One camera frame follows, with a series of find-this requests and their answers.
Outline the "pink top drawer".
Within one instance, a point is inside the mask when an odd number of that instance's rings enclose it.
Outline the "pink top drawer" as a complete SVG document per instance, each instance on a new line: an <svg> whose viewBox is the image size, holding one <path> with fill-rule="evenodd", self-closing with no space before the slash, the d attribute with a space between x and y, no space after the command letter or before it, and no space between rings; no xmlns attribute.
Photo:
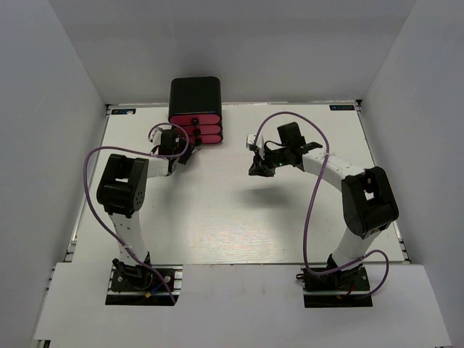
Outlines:
<svg viewBox="0 0 464 348"><path fill-rule="evenodd" d="M173 115L169 118L170 123L180 126L214 125L220 123L221 120L221 116L208 113Z"/></svg>

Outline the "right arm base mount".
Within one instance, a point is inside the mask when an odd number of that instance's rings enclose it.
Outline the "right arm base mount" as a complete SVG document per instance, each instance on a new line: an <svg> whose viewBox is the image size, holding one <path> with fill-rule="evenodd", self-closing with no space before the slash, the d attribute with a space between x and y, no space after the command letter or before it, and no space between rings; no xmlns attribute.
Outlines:
<svg viewBox="0 0 464 348"><path fill-rule="evenodd" d="M363 266L329 275L311 275L305 268L296 274L303 285L305 308L372 307L368 274Z"/></svg>

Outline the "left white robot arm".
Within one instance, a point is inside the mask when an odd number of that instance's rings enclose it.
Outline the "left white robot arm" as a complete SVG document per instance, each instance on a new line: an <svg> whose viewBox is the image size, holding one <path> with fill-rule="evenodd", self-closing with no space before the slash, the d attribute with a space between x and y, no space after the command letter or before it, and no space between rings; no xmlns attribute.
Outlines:
<svg viewBox="0 0 464 348"><path fill-rule="evenodd" d="M140 153L136 158L121 153L109 155L96 190L97 202L109 215L119 244L120 256L115 265L129 269L128 280L137 289L146 289L153 281L139 217L146 183L150 178L173 174L175 166L185 164L194 150L186 132L179 127L156 127L149 132L149 141L154 148L146 155Z"/></svg>

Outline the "pink bottom drawer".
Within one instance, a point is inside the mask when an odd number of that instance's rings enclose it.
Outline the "pink bottom drawer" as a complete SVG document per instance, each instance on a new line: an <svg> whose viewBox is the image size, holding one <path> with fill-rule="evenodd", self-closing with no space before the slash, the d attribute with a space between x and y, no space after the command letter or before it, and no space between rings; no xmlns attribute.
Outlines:
<svg viewBox="0 0 464 348"><path fill-rule="evenodd" d="M223 140L223 137L221 134L207 134L200 136L190 135L188 139L189 143L193 146L201 146L210 144L220 144Z"/></svg>

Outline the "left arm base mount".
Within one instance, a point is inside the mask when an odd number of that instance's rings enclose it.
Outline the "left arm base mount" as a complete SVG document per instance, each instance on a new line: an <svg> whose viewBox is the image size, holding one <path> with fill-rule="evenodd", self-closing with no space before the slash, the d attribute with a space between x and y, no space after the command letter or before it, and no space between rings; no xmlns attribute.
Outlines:
<svg viewBox="0 0 464 348"><path fill-rule="evenodd" d="M156 269L177 301L181 293L183 266L160 265ZM156 274L144 268L141 277L131 276L112 266L105 305L172 307L174 304Z"/></svg>

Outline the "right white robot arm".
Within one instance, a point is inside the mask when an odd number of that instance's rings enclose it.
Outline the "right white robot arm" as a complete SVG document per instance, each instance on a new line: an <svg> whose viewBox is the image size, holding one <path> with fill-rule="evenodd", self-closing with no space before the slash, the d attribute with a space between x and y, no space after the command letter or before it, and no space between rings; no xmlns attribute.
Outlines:
<svg viewBox="0 0 464 348"><path fill-rule="evenodd" d="M371 255L369 250L378 235L399 217L399 209L385 170L379 166L365 169L331 154L317 142L306 142L297 123L278 127L281 142L270 149L264 138L250 133L246 147L254 153L250 176L273 177L283 166L316 175L341 193L344 235L329 255L327 270L308 268L316 277L326 277L336 289L344 289L354 279L353 269Z"/></svg>

